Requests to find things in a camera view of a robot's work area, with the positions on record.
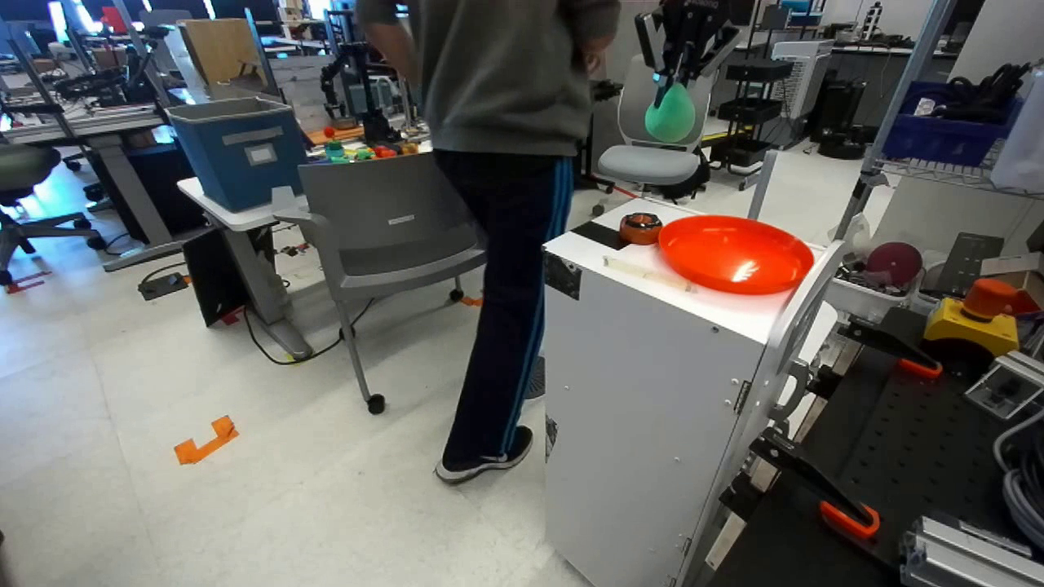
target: sneaker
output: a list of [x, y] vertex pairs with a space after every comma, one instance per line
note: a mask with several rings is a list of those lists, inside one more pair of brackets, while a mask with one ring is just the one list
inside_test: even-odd
[[444, 458], [437, 466], [435, 466], [435, 476], [448, 487], [460, 487], [467, 481], [477, 481], [484, 476], [486, 470], [511, 470], [516, 462], [524, 461], [531, 448], [531, 432], [530, 426], [518, 426], [516, 432], [516, 444], [506, 458], [484, 458], [484, 455], [472, 455], [472, 458]]

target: table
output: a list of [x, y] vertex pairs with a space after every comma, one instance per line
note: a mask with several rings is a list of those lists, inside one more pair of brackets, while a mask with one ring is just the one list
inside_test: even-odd
[[71, 114], [66, 119], [71, 126], [71, 138], [59, 123], [44, 126], [4, 126], [0, 139], [7, 145], [74, 145], [86, 139], [110, 174], [119, 194], [124, 197], [129, 217], [137, 219], [140, 232], [147, 236], [147, 245], [137, 251], [127, 251], [113, 262], [106, 262], [106, 270], [122, 270], [129, 264], [145, 264], [162, 255], [179, 251], [196, 232], [174, 236], [166, 223], [160, 219], [160, 209], [153, 207], [149, 194], [145, 188], [127, 151], [124, 133], [160, 126], [162, 119], [153, 104], [129, 104], [129, 108], [106, 108], [94, 114]]
[[[903, 335], [922, 329], [922, 317], [909, 309], [891, 309], [883, 324]], [[834, 540], [809, 516], [820, 499], [783, 476], [783, 491], [758, 503], [750, 529], [724, 567], [703, 578], [705, 584], [759, 587], [788, 578], [788, 584], [891, 587], [898, 540], [933, 508], [1008, 533], [991, 503], [991, 440], [1005, 423], [961, 398], [966, 381], [945, 374], [941, 386], [922, 386], [898, 374], [894, 361], [862, 353], [798, 450], [881, 511], [881, 541], [862, 551]]]
[[188, 197], [206, 217], [222, 225], [222, 238], [238, 264], [238, 274], [248, 287], [251, 309], [275, 344], [280, 344], [293, 360], [311, 360], [312, 347], [305, 340], [290, 317], [290, 289], [278, 276], [271, 259], [255, 248], [255, 236], [280, 219], [305, 219], [307, 200], [296, 197], [288, 207], [255, 207], [233, 211], [222, 204], [210, 200], [198, 175], [179, 180], [176, 188]]

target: yellow object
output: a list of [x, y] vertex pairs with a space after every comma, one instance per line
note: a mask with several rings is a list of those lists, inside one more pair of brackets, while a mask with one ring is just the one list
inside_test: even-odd
[[945, 297], [922, 328], [922, 340], [966, 340], [991, 355], [1018, 348], [1018, 324], [1011, 314], [998, 314], [991, 324], [969, 320], [961, 301]]

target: blue container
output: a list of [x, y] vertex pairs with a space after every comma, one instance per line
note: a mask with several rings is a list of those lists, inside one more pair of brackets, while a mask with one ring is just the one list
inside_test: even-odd
[[956, 167], [981, 167], [991, 145], [1005, 138], [1016, 120], [1011, 114], [1005, 123], [912, 119], [920, 99], [941, 101], [945, 99], [945, 85], [935, 85], [935, 82], [909, 85], [902, 119], [894, 120], [883, 145], [886, 161], [941, 161]]
[[305, 138], [288, 104], [216, 101], [169, 108], [176, 138], [206, 188], [226, 209], [271, 204], [271, 188], [300, 194]]

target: red bowl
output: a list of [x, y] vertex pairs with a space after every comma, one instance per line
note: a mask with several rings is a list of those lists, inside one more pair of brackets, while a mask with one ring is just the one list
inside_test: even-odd
[[798, 238], [735, 217], [691, 217], [664, 225], [660, 255], [683, 276], [729, 294], [793, 289], [815, 262]]

